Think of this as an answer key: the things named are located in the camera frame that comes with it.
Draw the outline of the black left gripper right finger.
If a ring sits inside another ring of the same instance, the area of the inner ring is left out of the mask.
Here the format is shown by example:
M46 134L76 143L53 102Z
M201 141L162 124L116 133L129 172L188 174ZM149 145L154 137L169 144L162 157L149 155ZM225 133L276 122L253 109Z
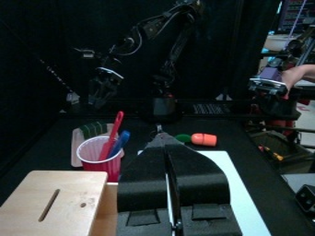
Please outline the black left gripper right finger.
M228 178L214 162L164 137L176 236L242 236L229 204Z

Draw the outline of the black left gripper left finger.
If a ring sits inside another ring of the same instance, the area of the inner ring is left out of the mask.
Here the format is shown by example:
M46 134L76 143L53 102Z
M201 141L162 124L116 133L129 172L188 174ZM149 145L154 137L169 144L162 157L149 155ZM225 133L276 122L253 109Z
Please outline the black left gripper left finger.
M160 133L122 170L117 182L117 236L172 236L166 206L165 142Z

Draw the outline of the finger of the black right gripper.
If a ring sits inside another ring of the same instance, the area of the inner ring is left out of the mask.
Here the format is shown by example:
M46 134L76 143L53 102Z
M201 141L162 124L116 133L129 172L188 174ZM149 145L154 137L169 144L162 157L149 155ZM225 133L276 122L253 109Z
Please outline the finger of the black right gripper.
M102 106L102 97L101 93L101 82L98 80L89 80L88 81L88 103L93 107Z
M117 94L117 86L112 84L101 85L100 104L105 104L106 101Z

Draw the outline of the person's bare hand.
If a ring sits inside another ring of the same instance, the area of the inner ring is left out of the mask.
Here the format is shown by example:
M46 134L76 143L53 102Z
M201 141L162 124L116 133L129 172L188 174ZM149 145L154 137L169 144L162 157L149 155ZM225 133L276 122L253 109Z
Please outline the person's bare hand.
M299 65L281 72L281 82L287 89L291 89L300 80L315 83L315 65Z

